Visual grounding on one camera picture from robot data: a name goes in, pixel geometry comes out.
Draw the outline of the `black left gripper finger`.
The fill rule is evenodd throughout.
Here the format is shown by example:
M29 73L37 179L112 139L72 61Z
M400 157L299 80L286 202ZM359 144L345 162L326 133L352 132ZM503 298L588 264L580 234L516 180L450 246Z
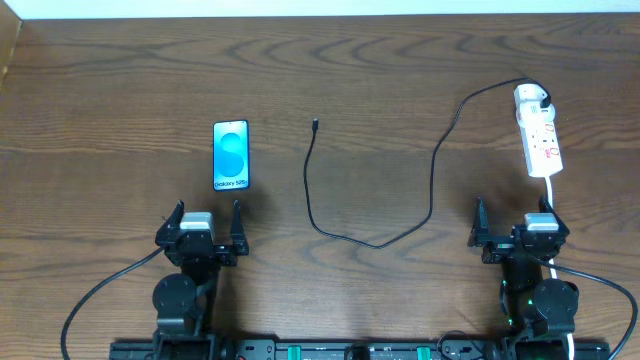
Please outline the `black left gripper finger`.
M156 232L156 239L178 239L181 233L180 223L184 216L184 202L179 200L170 216Z
M245 245L245 232L241 220L241 206L238 200L235 200L233 203L230 236L235 246Z

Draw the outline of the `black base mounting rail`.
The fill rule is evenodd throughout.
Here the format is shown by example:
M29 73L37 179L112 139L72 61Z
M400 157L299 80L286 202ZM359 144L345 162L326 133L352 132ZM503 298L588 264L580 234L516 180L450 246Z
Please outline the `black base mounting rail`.
M487 341L463 339L428 342L285 342L268 339L161 339L119 341L110 345L109 360L478 360L566 359L559 341L524 342L510 349Z

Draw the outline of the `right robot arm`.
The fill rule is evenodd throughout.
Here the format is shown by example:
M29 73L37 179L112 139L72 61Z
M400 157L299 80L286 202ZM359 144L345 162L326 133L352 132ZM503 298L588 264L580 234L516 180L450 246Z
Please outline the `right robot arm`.
M501 266L500 302L510 332L486 350L489 359L567 359L567 336L575 331L579 290L545 278L542 267L557 256L570 234L546 198L508 235L490 231L482 199L476 200L468 245L482 249L484 264Z

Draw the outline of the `white power strip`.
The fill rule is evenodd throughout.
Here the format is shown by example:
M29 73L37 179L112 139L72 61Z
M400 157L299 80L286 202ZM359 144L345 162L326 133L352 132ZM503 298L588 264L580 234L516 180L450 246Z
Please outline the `white power strip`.
M531 177L550 177L563 170L554 119L553 105L541 108L538 102L527 101L516 107L527 172Z

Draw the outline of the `white USB charger plug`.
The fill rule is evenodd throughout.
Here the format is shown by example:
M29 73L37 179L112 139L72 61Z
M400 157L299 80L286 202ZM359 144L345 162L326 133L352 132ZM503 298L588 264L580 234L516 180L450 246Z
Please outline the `white USB charger plug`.
M514 101L516 107L526 102L535 102L541 109L551 106L551 94L538 83L524 83L518 85L514 90Z

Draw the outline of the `blue Galaxy smartphone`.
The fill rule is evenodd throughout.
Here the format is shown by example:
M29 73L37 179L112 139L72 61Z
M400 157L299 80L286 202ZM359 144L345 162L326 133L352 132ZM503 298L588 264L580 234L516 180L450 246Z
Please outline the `blue Galaxy smartphone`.
M247 120L221 121L212 128L213 188L236 191L250 187L250 145Z

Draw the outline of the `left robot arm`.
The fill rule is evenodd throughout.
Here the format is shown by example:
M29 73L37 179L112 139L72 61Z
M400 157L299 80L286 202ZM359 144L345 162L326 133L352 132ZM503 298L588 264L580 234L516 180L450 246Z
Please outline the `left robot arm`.
M152 302L157 329L150 359L235 359L234 342L209 331L218 275L249 254L241 207L233 203L231 242L215 244L214 217L184 210L179 201L156 232L155 243L180 271L161 279Z

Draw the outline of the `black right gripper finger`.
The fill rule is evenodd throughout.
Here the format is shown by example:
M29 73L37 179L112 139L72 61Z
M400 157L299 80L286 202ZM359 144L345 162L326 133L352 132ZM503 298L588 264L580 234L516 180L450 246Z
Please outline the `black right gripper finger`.
M474 223L470 233L471 240L480 240L489 235L489 221L486 207L482 198L477 198L475 203Z
M542 196L539 200L539 214L542 217L542 222L538 226L538 230L559 233L569 232L569 228L557 215L547 196Z

